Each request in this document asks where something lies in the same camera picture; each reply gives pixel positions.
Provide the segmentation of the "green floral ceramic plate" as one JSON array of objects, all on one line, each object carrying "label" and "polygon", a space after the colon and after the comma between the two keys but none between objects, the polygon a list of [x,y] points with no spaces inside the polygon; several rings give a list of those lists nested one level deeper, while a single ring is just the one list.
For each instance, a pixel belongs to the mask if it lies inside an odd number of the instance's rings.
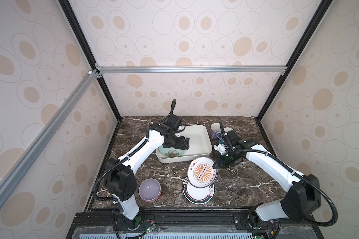
[{"label": "green floral ceramic plate", "polygon": [[185,153],[183,149],[175,149],[173,147],[165,148],[163,145],[158,147],[158,150],[166,158],[179,157]]}]

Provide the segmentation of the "white plastic bin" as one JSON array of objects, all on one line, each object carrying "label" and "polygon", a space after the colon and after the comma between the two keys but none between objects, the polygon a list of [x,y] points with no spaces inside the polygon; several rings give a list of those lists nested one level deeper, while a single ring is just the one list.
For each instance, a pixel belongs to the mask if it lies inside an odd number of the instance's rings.
[{"label": "white plastic bin", "polygon": [[158,149],[156,149],[156,156],[161,163],[174,163],[191,161],[200,156],[209,156],[212,151],[212,146],[207,129],[203,125],[187,126],[179,135],[189,137],[189,149],[185,151],[182,156],[166,158]]}]

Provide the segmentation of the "white plate orange sunburst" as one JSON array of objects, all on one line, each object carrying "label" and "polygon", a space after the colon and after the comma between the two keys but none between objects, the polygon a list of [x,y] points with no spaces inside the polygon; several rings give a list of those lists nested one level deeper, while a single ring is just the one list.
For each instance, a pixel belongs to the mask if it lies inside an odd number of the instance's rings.
[{"label": "white plate orange sunburst", "polygon": [[196,188],[210,186],[217,177],[217,169],[213,168],[214,161],[206,156],[194,159],[187,170],[190,184]]}]

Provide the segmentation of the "white plate dark green rim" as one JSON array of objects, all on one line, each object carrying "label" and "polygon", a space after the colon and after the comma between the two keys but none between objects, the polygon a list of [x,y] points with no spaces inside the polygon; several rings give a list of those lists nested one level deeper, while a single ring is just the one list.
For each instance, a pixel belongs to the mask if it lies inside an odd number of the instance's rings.
[{"label": "white plate dark green rim", "polygon": [[196,188],[189,183],[186,177],[182,184],[182,191],[188,201],[194,204],[205,204],[209,202],[215,193],[214,184],[205,188]]}]

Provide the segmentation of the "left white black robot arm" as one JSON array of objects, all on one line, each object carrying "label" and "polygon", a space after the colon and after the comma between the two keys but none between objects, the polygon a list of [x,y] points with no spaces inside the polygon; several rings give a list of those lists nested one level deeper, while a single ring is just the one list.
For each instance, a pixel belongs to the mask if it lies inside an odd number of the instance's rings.
[{"label": "left white black robot arm", "polygon": [[189,149],[189,138],[180,135],[186,128],[184,119],[174,114],[176,100],[171,102],[169,114],[147,126],[146,136],[131,150],[111,159],[110,168],[98,177],[92,188],[97,201],[116,202],[124,218],[133,221],[139,214],[135,199],[137,181],[135,174],[142,163],[160,146],[179,150]]}]

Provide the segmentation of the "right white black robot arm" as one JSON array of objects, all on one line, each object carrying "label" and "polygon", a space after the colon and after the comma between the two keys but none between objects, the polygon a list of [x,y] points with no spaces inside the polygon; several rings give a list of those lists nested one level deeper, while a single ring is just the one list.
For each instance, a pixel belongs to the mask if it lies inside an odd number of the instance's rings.
[{"label": "right white black robot arm", "polygon": [[[313,174],[305,175],[288,166],[254,138],[240,138],[233,130],[225,131],[222,122],[219,127],[221,143],[214,148],[215,168],[234,167],[247,159],[270,175],[286,192],[282,199],[256,206],[248,217],[252,227],[257,227],[260,222],[281,219],[295,222],[305,220],[321,227],[329,227],[337,222],[338,210],[320,188],[317,177]],[[317,222],[309,219],[309,215],[321,207],[322,200],[331,208],[330,220]]]}]

